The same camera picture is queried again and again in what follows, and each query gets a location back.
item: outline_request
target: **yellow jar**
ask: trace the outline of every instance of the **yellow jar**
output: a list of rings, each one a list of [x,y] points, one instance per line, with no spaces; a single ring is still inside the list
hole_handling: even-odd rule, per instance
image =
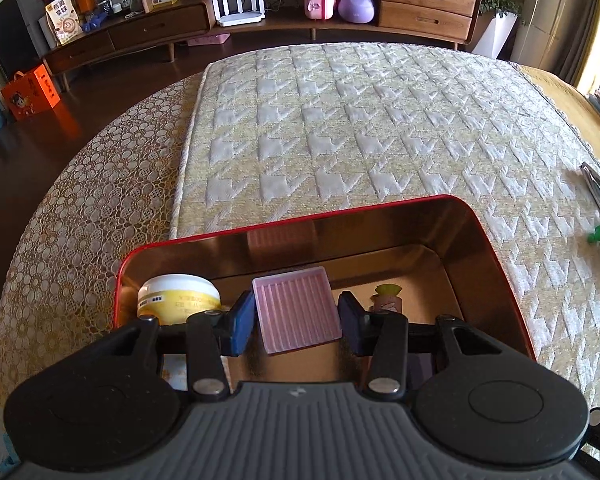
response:
[[[151,314],[161,325],[184,323],[191,314],[220,309],[220,293],[213,283],[190,274],[156,276],[138,291],[138,316]]]

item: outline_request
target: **wooden tv cabinet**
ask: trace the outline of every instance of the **wooden tv cabinet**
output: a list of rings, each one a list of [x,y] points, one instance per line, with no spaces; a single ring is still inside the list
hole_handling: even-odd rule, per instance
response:
[[[219,27],[210,0],[180,0],[167,9],[129,20],[109,20],[104,26],[45,56],[52,75],[152,46],[167,45],[170,61],[173,45],[194,36],[223,32],[237,34],[258,30],[307,29],[315,39],[317,29],[346,29],[390,32],[449,42],[453,48],[469,43],[474,33],[480,0],[374,0],[376,16],[371,23],[349,23],[337,16],[330,20],[309,20],[302,9],[269,12],[258,23]]]

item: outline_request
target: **houndstooth pattern cloth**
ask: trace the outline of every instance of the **houndstooth pattern cloth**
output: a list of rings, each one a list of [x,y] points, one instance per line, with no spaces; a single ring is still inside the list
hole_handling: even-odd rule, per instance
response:
[[[477,213],[538,361],[600,406],[597,166],[515,66],[399,44],[250,52],[203,75],[171,237],[449,193]]]

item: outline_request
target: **orange gift bag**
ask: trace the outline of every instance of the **orange gift bag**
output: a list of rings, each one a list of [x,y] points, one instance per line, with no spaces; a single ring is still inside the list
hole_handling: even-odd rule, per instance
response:
[[[51,110],[60,102],[56,86],[44,65],[26,74],[16,72],[10,83],[2,89],[9,110],[17,120]]]

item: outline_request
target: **white planter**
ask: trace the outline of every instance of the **white planter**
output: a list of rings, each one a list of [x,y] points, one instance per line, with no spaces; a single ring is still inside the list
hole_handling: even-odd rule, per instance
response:
[[[517,19],[518,15],[512,12],[507,12],[503,17],[496,13],[480,41],[472,50],[472,54],[496,59]]]

